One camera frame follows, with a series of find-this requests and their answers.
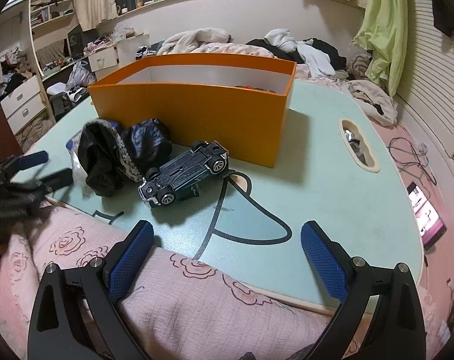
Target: green cloth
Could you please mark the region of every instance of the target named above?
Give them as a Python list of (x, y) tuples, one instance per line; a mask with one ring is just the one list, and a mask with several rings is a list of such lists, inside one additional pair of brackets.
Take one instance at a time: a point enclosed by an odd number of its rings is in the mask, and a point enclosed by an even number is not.
[(388, 80), (389, 94), (395, 95), (406, 56), (407, 0), (368, 0), (353, 44), (374, 51), (366, 75), (376, 84)]

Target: light blue table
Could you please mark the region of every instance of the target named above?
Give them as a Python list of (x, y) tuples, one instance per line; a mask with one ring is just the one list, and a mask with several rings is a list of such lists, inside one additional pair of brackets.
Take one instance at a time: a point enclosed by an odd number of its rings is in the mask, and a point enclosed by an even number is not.
[[(15, 180), (71, 166), (65, 143), (95, 117), (90, 99), (72, 110), (31, 149), (46, 150), (50, 161)], [(353, 161), (341, 138), (340, 118), (360, 126), (380, 163), (378, 173)], [(175, 146), (174, 154), (184, 150)], [(337, 301), (302, 251), (299, 234), (308, 220), (316, 220), (351, 256), (389, 268), (404, 262), (419, 281), (422, 244), (401, 178), (369, 120), (343, 93), (296, 81), (276, 166), (231, 159), (230, 168), (250, 179), (247, 192), (229, 180), (210, 178), (202, 181), (200, 197), (156, 209), (144, 205), (134, 184), (112, 198), (84, 195), (78, 186), (53, 197), (90, 215), (124, 211), (113, 225), (126, 232), (146, 219), (159, 246), (315, 310), (336, 307)]]

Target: metal screw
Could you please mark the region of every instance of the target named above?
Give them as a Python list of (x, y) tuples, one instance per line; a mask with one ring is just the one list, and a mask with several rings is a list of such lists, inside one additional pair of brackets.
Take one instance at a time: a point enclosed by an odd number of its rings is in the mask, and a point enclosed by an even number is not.
[(403, 262), (401, 262), (401, 263), (398, 265), (398, 267), (399, 267), (399, 270), (400, 270), (401, 272), (406, 273), (406, 272), (409, 271), (409, 267), (407, 266), (407, 264), (404, 264)]
[(364, 266), (365, 260), (362, 257), (354, 257), (352, 259), (355, 266)]
[(94, 257), (93, 259), (90, 260), (90, 266), (93, 266), (94, 268), (101, 266), (102, 263), (104, 262), (101, 257)]
[(53, 271), (55, 271), (55, 269), (57, 269), (57, 265), (54, 264), (54, 263), (51, 263), (51, 264), (48, 264), (48, 265), (47, 265), (47, 268), (45, 268), (45, 271), (46, 271), (48, 274), (51, 274)]

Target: toy car wheel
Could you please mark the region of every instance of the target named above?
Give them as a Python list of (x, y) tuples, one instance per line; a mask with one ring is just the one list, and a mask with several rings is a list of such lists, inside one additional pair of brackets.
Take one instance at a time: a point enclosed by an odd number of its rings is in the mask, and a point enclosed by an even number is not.
[(227, 162), (225, 161), (225, 159), (219, 155), (213, 155), (207, 161), (207, 166), (215, 175), (223, 171), (226, 165)]
[(160, 169), (159, 168), (150, 168), (147, 171), (147, 174), (145, 175), (145, 179), (147, 181), (152, 180), (156, 175), (160, 174)]
[(207, 143), (205, 143), (203, 140), (196, 140), (193, 145), (191, 146), (192, 148), (192, 151), (197, 151), (199, 150), (201, 147), (206, 147), (207, 146)]
[(157, 193), (157, 200), (163, 206), (173, 203), (175, 200), (175, 192), (171, 187), (162, 188), (159, 193)]

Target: white louvered door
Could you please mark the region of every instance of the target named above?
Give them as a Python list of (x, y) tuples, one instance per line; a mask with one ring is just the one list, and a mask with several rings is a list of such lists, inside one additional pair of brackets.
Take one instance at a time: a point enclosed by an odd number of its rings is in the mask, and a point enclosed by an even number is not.
[(432, 0), (408, 0), (408, 43), (397, 93), (454, 158), (454, 32), (434, 27)]

